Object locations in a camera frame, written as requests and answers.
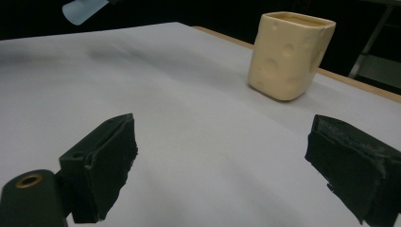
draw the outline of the mug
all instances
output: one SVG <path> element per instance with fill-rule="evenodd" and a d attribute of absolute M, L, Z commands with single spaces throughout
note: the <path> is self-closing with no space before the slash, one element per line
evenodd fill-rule
<path fill-rule="evenodd" d="M 263 14 L 249 84 L 278 100 L 300 96 L 312 83 L 335 27 L 333 21 L 294 12 Z"/>

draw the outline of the screw hole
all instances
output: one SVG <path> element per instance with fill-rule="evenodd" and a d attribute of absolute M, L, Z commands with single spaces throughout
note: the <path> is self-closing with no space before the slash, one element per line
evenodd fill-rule
<path fill-rule="evenodd" d="M 27 188 L 39 183 L 42 180 L 42 175 L 40 174 L 30 174 L 23 177 L 20 181 L 15 185 L 18 188 Z"/>

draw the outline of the table edge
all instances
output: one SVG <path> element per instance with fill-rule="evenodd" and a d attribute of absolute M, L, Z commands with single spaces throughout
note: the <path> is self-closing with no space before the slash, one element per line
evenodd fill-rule
<path fill-rule="evenodd" d="M 218 32 L 216 32 L 214 30 L 209 29 L 209 28 L 206 28 L 206 27 L 203 27 L 203 26 L 192 26 L 192 27 L 194 27 L 197 30 L 203 31 L 205 33 L 217 36 L 217 37 L 219 37 L 219 38 L 221 38 L 223 40 L 232 42 L 234 44 L 239 44 L 239 45 L 242 45 L 244 47 L 253 49 L 253 44 L 248 44 L 248 43 L 240 41 L 240 40 L 238 40 L 236 38 L 233 38 L 233 37 L 218 33 Z M 382 96 L 382 97 L 385 97 L 385 98 L 390 99 L 392 101 L 401 103 L 401 96 L 398 95 L 398 94 L 395 94 L 395 93 L 392 93 L 392 92 L 389 92 L 389 91 L 374 87 L 372 85 L 369 85 L 369 84 L 366 84 L 366 83 L 363 83 L 363 82 L 360 82 L 360 81 L 357 81 L 357 80 L 354 80 L 354 79 L 350 79 L 350 78 L 338 75 L 336 73 L 332 73 L 332 72 L 327 71 L 327 70 L 322 69 L 322 68 L 318 69 L 318 73 L 323 75 L 323 76 L 326 76 L 328 78 L 331 78 L 331 79 L 346 83 L 346 84 L 348 84 L 350 86 L 356 87 L 356 88 L 358 88 L 360 90 L 375 94 L 377 96 Z"/>

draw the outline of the dark green foam pad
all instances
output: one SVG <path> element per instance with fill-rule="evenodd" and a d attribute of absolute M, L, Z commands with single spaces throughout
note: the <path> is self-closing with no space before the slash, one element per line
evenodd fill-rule
<path fill-rule="evenodd" d="M 103 122 L 60 157 L 64 211 L 75 223 L 106 218 L 138 153 L 132 114 Z"/>
<path fill-rule="evenodd" d="M 360 223 L 394 225 L 401 211 L 398 150 L 346 122 L 315 115 L 305 158 Z"/>

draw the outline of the white table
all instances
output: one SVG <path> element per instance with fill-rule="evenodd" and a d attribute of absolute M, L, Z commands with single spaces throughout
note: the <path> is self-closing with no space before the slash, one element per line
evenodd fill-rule
<path fill-rule="evenodd" d="M 139 155 L 96 226 L 359 226 L 304 158 L 313 117 L 401 149 L 401 105 L 322 75 L 277 102 L 248 86 L 251 55 L 178 23 L 0 42 L 0 185 L 58 171 L 83 136 L 133 113 Z"/>

